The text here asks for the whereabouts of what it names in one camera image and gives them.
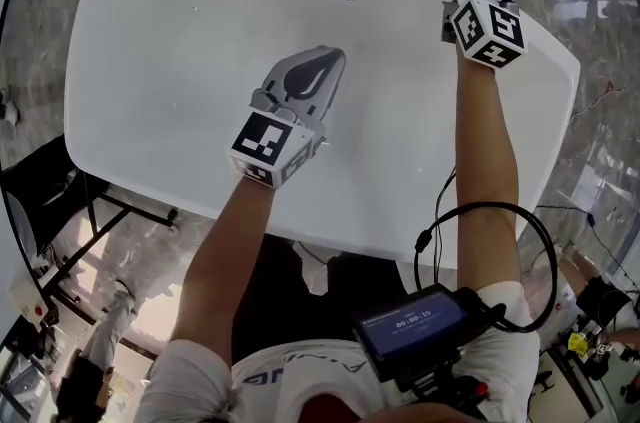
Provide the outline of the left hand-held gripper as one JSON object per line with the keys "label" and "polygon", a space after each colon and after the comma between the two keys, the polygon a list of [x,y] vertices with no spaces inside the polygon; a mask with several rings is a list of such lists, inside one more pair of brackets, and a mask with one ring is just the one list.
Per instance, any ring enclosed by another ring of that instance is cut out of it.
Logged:
{"label": "left hand-held gripper", "polygon": [[[340,48],[316,46],[278,61],[253,92],[246,122],[230,148],[241,175],[282,187],[325,140],[322,123],[346,67]],[[276,100],[293,100],[293,108]]]}

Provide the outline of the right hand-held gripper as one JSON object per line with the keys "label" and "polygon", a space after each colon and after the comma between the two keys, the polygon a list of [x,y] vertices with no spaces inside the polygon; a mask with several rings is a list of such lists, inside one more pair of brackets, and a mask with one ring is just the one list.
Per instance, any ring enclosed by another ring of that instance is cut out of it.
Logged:
{"label": "right hand-held gripper", "polygon": [[443,1],[441,40],[470,61],[502,69],[528,51],[519,11],[514,0]]}

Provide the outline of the person's right forearm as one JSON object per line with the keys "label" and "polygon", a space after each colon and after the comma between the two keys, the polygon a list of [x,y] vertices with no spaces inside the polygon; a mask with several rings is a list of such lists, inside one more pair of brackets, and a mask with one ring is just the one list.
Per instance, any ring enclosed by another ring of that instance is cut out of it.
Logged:
{"label": "person's right forearm", "polygon": [[516,157],[494,71],[457,55],[457,202],[519,202]]}

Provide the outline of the person's left forearm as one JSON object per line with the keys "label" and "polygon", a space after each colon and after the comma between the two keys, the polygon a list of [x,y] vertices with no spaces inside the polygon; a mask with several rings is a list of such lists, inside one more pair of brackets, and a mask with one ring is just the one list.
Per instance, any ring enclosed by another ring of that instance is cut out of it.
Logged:
{"label": "person's left forearm", "polygon": [[248,178],[235,187],[198,248],[184,286],[246,285],[266,231],[275,190]]}

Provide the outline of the white rectangular bathtub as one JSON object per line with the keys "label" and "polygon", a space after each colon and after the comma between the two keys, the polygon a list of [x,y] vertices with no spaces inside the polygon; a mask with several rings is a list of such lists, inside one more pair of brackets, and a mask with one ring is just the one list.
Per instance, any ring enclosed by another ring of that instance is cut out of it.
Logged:
{"label": "white rectangular bathtub", "polygon": [[65,136],[82,170],[215,218],[230,146],[280,59],[326,45],[346,69],[326,144],[276,195],[269,232],[410,261],[451,208],[456,55],[447,0],[80,0]]}

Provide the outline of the person's black shorts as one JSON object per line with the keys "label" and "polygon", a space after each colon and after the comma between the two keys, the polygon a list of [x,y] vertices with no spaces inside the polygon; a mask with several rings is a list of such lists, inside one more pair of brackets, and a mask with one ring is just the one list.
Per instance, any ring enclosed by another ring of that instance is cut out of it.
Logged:
{"label": "person's black shorts", "polygon": [[330,259],[327,281],[324,295],[312,294],[293,247],[283,238],[265,236],[234,317],[232,362],[297,341],[353,341],[354,314],[406,294],[395,262],[357,254]]}

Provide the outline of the black chest monitor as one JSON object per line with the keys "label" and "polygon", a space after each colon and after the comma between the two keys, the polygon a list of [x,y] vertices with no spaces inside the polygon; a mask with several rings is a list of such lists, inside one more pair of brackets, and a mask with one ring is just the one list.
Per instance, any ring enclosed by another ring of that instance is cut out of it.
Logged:
{"label": "black chest monitor", "polygon": [[353,317],[353,332],[382,382],[408,382],[463,344],[477,315],[441,284]]}

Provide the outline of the black bag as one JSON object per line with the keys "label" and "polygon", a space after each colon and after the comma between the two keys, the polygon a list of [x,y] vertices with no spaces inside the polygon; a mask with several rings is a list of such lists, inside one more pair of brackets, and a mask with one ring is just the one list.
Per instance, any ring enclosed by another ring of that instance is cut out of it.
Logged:
{"label": "black bag", "polygon": [[3,186],[26,254],[51,244],[89,199],[109,183],[83,173],[71,160],[60,135],[2,173]]}

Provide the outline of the beige box red button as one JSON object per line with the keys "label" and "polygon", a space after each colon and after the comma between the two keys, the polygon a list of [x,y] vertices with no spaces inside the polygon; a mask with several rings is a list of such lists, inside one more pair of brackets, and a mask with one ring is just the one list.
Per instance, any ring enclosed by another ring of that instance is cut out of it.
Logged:
{"label": "beige box red button", "polygon": [[9,293],[14,307],[31,324],[38,326],[48,312],[45,300],[31,279],[16,277]]}

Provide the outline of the white table black frame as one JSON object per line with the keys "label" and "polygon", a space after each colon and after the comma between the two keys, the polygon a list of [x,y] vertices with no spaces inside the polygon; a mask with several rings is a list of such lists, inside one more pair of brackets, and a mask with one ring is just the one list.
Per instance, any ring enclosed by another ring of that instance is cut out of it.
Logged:
{"label": "white table black frame", "polygon": [[0,173],[62,131],[64,71],[78,0],[0,0],[0,88],[19,122],[0,122]]}

